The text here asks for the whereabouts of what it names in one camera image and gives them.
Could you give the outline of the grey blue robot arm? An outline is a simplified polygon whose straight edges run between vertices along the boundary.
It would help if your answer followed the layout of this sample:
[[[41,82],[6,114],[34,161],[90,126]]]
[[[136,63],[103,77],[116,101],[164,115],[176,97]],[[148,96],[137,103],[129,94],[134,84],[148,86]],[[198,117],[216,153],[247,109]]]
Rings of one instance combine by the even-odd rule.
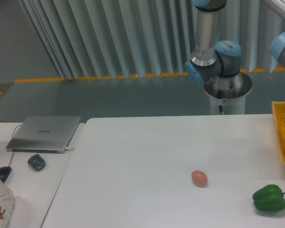
[[[245,99],[251,78],[241,68],[285,68],[281,0],[194,0],[194,48],[185,68],[217,104]]]

